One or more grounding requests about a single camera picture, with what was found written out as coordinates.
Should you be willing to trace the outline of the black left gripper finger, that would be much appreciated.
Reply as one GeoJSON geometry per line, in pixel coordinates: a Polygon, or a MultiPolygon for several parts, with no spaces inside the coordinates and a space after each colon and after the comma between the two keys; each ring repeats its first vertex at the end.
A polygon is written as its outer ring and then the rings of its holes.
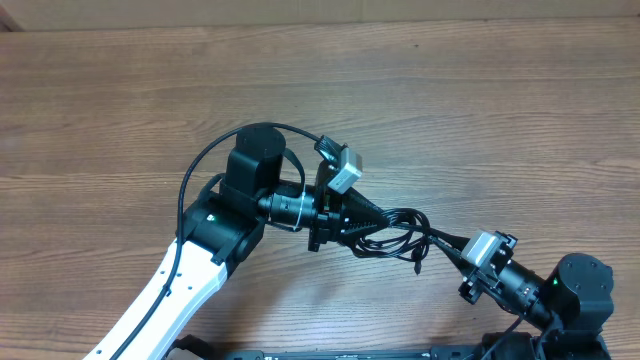
{"type": "Polygon", "coordinates": [[[343,245],[353,245],[359,239],[384,230],[389,226],[388,222],[354,222],[346,223],[339,233],[339,242],[343,245]]]}
{"type": "Polygon", "coordinates": [[[342,196],[343,215],[349,218],[350,224],[372,223],[375,225],[388,225],[389,220],[384,210],[368,200],[364,195],[350,188],[342,196]]]}

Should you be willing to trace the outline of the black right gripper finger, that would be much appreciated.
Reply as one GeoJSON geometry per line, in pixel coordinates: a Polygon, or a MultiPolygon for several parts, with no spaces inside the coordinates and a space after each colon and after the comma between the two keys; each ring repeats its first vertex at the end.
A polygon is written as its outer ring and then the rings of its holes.
{"type": "Polygon", "coordinates": [[[436,246],[442,247],[446,245],[456,250],[463,250],[470,241],[468,237],[452,235],[435,228],[429,229],[429,238],[436,246]]]}
{"type": "Polygon", "coordinates": [[[432,243],[439,248],[460,272],[464,280],[468,280],[474,267],[461,256],[461,252],[441,239],[433,239],[432,243]]]}

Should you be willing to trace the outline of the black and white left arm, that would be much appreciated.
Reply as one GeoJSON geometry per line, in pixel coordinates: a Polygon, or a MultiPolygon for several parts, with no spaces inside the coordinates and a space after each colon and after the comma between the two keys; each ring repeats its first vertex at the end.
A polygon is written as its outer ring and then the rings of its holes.
{"type": "Polygon", "coordinates": [[[305,171],[287,147],[289,126],[257,123],[234,129],[225,172],[212,177],[196,200],[178,194],[176,238],[142,292],[90,359],[161,359],[198,309],[245,261],[268,226],[287,232],[308,230],[308,248],[357,240],[390,224],[383,211],[353,185],[362,175],[360,156],[326,136],[300,130],[321,155],[313,184],[281,177],[289,161],[305,171]]]}

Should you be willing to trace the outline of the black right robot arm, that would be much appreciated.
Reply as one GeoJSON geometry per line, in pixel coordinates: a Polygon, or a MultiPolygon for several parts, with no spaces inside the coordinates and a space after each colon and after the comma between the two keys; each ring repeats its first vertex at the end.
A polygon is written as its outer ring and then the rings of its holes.
{"type": "Polygon", "coordinates": [[[614,312],[613,269],[584,253],[563,256],[547,278],[513,259],[518,239],[477,231],[470,238],[432,229],[429,235],[463,276],[459,295],[483,295],[517,317],[483,336],[467,359],[609,359],[601,335],[614,312]]]}

